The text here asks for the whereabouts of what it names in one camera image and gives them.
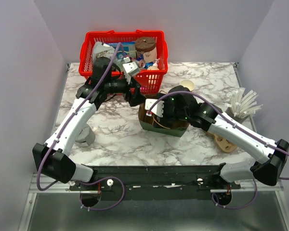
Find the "red plastic shopping basket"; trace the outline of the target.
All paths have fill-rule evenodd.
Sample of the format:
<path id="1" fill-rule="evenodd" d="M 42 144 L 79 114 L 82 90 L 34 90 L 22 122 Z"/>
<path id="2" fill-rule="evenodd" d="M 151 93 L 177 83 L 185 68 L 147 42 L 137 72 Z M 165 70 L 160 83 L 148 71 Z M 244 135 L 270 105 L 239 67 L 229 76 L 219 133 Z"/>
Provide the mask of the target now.
<path id="1" fill-rule="evenodd" d="M 157 44 L 159 70 L 142 70 L 134 78 L 140 83 L 142 94 L 159 92 L 164 75 L 168 71 L 168 47 L 164 32 L 160 30 L 136 30 L 134 32 L 91 31 L 87 32 L 80 50 L 79 74 L 86 79 L 92 75 L 92 50 L 96 42 L 132 42 L 140 37 L 153 37 Z"/>

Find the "green kraft paper bag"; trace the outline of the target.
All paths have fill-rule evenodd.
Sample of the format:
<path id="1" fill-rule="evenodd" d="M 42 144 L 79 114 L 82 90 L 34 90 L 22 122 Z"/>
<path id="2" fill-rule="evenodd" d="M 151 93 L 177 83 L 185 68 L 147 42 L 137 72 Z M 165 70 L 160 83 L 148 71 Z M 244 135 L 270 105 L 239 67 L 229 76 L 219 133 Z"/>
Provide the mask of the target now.
<path id="1" fill-rule="evenodd" d="M 143 103 L 139 106 L 138 110 L 138 119 L 144 130 L 174 137 L 182 137 L 190 125 L 186 121 L 176 121 L 173 124 L 165 125 L 163 118 L 160 118 L 157 115 L 147 116 L 144 107 L 145 104 Z"/>

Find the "grey cylinder under left arm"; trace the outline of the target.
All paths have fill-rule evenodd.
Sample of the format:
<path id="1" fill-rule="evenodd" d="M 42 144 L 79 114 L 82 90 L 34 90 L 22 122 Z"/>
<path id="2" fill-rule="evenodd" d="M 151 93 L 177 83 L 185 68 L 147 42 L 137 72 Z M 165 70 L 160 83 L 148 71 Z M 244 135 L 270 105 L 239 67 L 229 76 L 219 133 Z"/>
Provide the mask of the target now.
<path id="1" fill-rule="evenodd" d="M 90 146 L 94 143 L 95 141 L 95 133 L 91 129 L 91 127 L 86 124 L 80 134 L 77 136 L 75 140 L 75 144 L 80 146 L 80 147 L 87 147 Z"/>

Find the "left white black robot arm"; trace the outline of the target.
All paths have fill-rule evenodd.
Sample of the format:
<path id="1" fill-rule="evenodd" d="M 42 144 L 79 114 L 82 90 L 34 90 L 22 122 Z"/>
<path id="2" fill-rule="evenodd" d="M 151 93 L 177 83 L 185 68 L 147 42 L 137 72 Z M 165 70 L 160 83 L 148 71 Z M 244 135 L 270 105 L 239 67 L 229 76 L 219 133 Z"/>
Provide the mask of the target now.
<path id="1" fill-rule="evenodd" d="M 93 63 L 92 75 L 78 89 L 61 125 L 45 143 L 34 145 L 32 152 L 39 174 L 62 183 L 80 181 L 86 190 L 96 187 L 93 168 L 76 164 L 68 157 L 75 140 L 109 94 L 122 94 L 131 107 L 145 102 L 141 85 L 134 78 L 140 72 L 137 63 L 125 63 L 121 68 L 123 73 L 115 77 L 111 74 L 112 67 L 118 69 L 116 64 L 110 64 L 109 58 L 98 58 Z"/>

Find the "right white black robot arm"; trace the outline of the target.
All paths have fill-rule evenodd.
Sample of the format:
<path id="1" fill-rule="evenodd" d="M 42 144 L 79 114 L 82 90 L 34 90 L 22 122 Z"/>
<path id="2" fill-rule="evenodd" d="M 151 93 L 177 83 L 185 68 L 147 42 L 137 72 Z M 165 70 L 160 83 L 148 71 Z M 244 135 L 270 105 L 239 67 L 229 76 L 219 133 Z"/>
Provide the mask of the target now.
<path id="1" fill-rule="evenodd" d="M 216 134 L 238 146 L 252 159 L 234 164 L 220 164 L 212 176 L 216 188 L 224 188 L 236 180 L 256 179 L 275 186 L 286 164 L 289 143 L 263 137 L 236 122 L 227 113 L 208 101 L 198 103 L 192 93 L 182 86 L 176 86 L 168 94 L 162 94 L 163 117 L 187 121 L 190 125 Z"/>

